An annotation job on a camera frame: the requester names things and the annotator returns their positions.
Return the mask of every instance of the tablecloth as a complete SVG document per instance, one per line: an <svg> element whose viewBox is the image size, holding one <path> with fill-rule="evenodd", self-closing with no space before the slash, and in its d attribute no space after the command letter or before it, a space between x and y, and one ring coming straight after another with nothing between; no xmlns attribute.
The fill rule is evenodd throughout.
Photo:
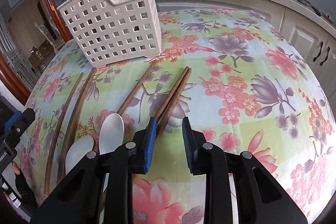
<svg viewBox="0 0 336 224"><path fill-rule="evenodd" d="M205 176L192 176L187 167L181 133L185 115L194 130L224 151L253 153L311 223L336 189L332 168L336 124L306 62L251 10L176 10L160 13L159 20L162 54L99 69L76 129L76 140L88 134L97 140L104 119L118 110L149 62L158 60L122 115L124 142L131 140L134 132L146 127L182 70L193 69L165 132L156 140L149 173L134 181L134 223L203 222ZM77 43L69 41L46 68L26 104L35 110L36 120L21 138L16 161L39 204L46 198L44 175L57 120L84 72L61 127L51 189L56 186L63 133L90 70ZM234 215L237 223L236 205Z"/></svg>

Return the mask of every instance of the silver rivet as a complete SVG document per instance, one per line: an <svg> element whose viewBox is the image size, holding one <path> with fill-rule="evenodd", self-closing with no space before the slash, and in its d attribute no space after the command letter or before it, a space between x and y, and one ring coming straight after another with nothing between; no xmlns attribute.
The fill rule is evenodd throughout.
<svg viewBox="0 0 336 224"><path fill-rule="evenodd" d="M250 158L252 158L252 154L251 154L251 152L249 152L249 151L244 151L244 152L242 153L242 155L243 155L243 157L246 158L246 159L250 159Z"/></svg>
<svg viewBox="0 0 336 224"><path fill-rule="evenodd" d="M132 148L134 148L134 147L136 147L136 144L135 144L134 142L126 143L126 148L128 148L128 149L132 149Z"/></svg>
<svg viewBox="0 0 336 224"><path fill-rule="evenodd" d="M203 144L203 148L204 148L204 149L212 149L212 148L213 148L213 145L212 145L212 143L204 143L204 144Z"/></svg>
<svg viewBox="0 0 336 224"><path fill-rule="evenodd" d="M97 153L95 151L90 151L90 152L86 153L86 157L88 159L93 159L96 155L97 155Z"/></svg>

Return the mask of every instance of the spoon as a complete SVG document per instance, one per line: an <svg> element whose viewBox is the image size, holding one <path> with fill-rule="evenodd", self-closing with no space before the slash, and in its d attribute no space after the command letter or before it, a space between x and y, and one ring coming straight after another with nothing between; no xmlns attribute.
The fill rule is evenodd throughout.
<svg viewBox="0 0 336 224"><path fill-rule="evenodd" d="M86 155L87 152L92 150L94 144L95 142L90 135L83 136L73 143L65 158L66 175Z"/></svg>
<svg viewBox="0 0 336 224"><path fill-rule="evenodd" d="M113 152L122 145L124 139L124 122L117 113L108 115L101 126L99 134L99 152L106 154Z"/></svg>

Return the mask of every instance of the square hole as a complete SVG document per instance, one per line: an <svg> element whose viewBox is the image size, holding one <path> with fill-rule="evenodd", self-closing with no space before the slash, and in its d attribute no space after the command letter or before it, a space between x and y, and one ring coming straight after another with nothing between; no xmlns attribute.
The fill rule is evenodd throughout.
<svg viewBox="0 0 336 224"><path fill-rule="evenodd" d="M114 11L116 15L121 14L121 8L116 8Z"/></svg>
<svg viewBox="0 0 336 224"><path fill-rule="evenodd" d="M126 10L127 11L133 10L132 4L126 5Z"/></svg>

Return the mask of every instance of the floral tablecloth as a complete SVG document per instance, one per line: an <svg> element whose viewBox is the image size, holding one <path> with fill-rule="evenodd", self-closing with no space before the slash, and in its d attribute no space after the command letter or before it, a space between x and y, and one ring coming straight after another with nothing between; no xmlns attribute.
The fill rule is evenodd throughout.
<svg viewBox="0 0 336 224"><path fill-rule="evenodd" d="M193 69L166 132L156 140L149 173L134 181L134 223L203 223L205 176L192 176L187 167L181 133L185 115L194 130L224 151L253 153L311 223L335 191L336 125L305 61L274 27L250 10L179 10L161 13L159 19L162 54L98 70L76 131L76 140L88 134L97 140L104 119L118 110L149 62L156 59L158 65L122 115L124 141L131 140L134 132L146 127L185 66ZM61 128L51 189L56 186L62 132L90 70L76 42L69 41L26 104L35 110L36 120L21 138L16 161L39 204L45 199L45 168L57 120L84 72ZM235 205L234 215L237 223Z"/></svg>

